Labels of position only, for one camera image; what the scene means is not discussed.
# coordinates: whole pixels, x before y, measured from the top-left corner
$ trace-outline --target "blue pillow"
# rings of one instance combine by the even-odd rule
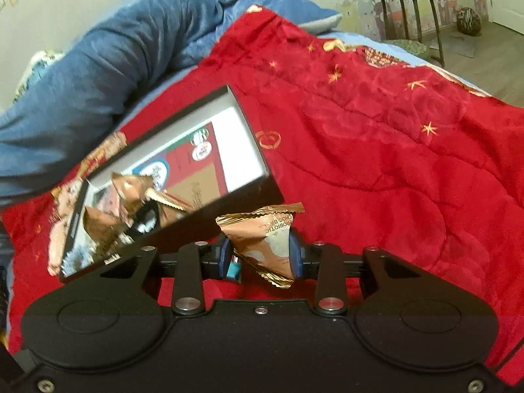
[[[255,3],[297,24],[336,14],[308,0],[139,0],[93,27],[0,115],[0,208],[58,183],[131,96],[198,64]]]

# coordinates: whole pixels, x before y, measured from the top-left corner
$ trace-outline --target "wall mural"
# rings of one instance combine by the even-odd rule
[[[457,13],[463,7],[473,8],[480,16],[487,16],[486,0],[435,0],[439,24],[449,25],[457,21]],[[415,11],[410,1],[405,3],[410,37],[416,37],[417,24]],[[344,0],[336,5],[344,15],[339,28],[356,32],[380,41],[386,39],[384,13],[381,0]],[[402,11],[399,1],[386,1],[389,31],[395,32],[394,38],[404,38]],[[423,31],[433,30],[434,20],[428,0],[419,1],[419,11]]]

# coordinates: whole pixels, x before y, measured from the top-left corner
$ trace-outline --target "green cushion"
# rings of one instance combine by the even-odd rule
[[[399,46],[408,53],[411,53],[414,56],[420,57],[428,61],[431,59],[431,51],[428,46],[419,43],[418,41],[412,40],[384,40],[384,43],[393,44],[394,46]]]

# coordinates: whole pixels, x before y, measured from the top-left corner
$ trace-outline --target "white oval logo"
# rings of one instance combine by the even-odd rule
[[[211,149],[213,149],[213,147],[209,142],[203,142],[197,145],[195,149],[193,149],[193,159],[195,161],[202,161],[209,156]]]
[[[153,176],[153,182],[156,190],[164,189],[169,175],[167,165],[162,161],[152,162],[150,165],[140,170],[142,176]]]

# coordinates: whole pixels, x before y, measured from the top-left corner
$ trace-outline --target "stool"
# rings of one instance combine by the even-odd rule
[[[386,8],[386,0],[381,0],[381,1],[382,1],[382,9],[384,12],[384,28],[386,29],[386,38],[388,38],[388,15],[387,15],[387,8]],[[404,1],[405,0],[400,0],[400,7],[402,8],[402,20],[404,23],[405,38],[409,40],[408,20],[405,14]],[[412,0],[412,1],[413,1],[413,7],[415,9],[415,19],[417,21],[417,34],[418,34],[419,42],[422,43],[422,26],[420,25],[419,0]],[[444,67],[444,50],[442,49],[442,41],[440,39],[439,18],[437,16],[437,10],[435,8],[434,0],[429,0],[429,1],[431,3],[431,10],[433,11],[433,18],[435,20],[435,30],[437,32],[437,41],[439,43],[439,55],[440,55],[440,57],[433,57],[433,58],[439,61],[442,67]]]

